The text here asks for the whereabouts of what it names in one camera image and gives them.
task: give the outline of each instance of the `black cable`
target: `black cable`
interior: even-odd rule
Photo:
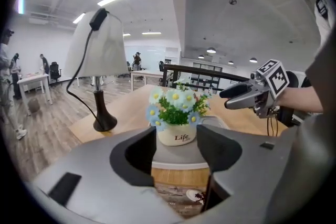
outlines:
[[[276,123],[277,123],[277,133],[276,133],[276,135],[275,136],[278,136],[278,119],[277,119],[277,117],[275,117],[275,120],[276,120]]]
[[[272,123],[272,119],[273,119],[273,117],[271,117],[271,128],[272,128],[272,136],[274,136],[274,129],[273,129],[273,123]]]
[[[89,110],[90,112],[92,113],[92,115],[94,116],[94,118],[96,119],[96,121],[99,123],[99,125],[103,128],[102,124],[100,123],[100,121],[97,119],[96,115],[94,114],[94,112],[89,108],[89,106],[83,101],[81,100],[77,95],[75,95],[74,93],[70,92],[69,91],[69,87],[70,85],[73,83],[73,81],[75,80],[75,78],[77,77],[80,69],[82,68],[82,65],[83,65],[83,62],[84,62],[84,59],[85,59],[85,55],[86,55],[86,50],[88,48],[88,43],[90,41],[90,38],[91,38],[91,35],[92,35],[92,32],[93,30],[91,29],[89,35],[88,35],[88,38],[86,39],[86,43],[85,43],[85,49],[84,49],[84,55],[83,55],[83,58],[82,58],[82,61],[80,62],[80,65],[76,71],[76,73],[74,74],[74,76],[72,77],[72,79],[70,80],[70,82],[68,83],[67,85],[67,93],[69,93],[71,96],[75,97],[76,99],[78,99],[81,103],[83,103]]]
[[[267,118],[267,136],[269,136],[268,121],[269,121],[269,118]]]

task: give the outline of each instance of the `black slot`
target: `black slot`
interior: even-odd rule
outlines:
[[[269,142],[263,142],[260,146],[264,147],[264,148],[266,148],[268,150],[272,150],[274,148],[274,144],[269,143]]]
[[[48,193],[49,197],[60,205],[65,206],[81,178],[82,176],[80,175],[65,173]]]

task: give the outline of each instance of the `table lamp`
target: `table lamp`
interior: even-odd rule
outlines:
[[[65,74],[71,77],[74,75],[95,77],[96,90],[93,94],[97,105],[97,116],[93,127],[96,131],[108,131],[117,124],[117,119],[106,109],[99,77],[127,72],[121,20],[104,8],[86,13],[73,34],[65,64]]]

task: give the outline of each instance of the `white lampshade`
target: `white lampshade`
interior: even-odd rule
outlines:
[[[76,73],[83,58],[85,43],[91,31],[89,23],[95,13],[85,13],[73,34],[64,69],[64,73],[69,77]],[[120,19],[108,13],[100,29],[91,35],[82,68],[77,76],[108,76],[122,73],[128,73],[122,23]]]

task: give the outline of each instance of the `black lamp base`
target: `black lamp base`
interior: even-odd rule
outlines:
[[[106,109],[104,92],[102,90],[93,92],[97,105],[97,120],[93,123],[93,128],[98,132],[105,132],[113,129],[117,124],[117,119]]]

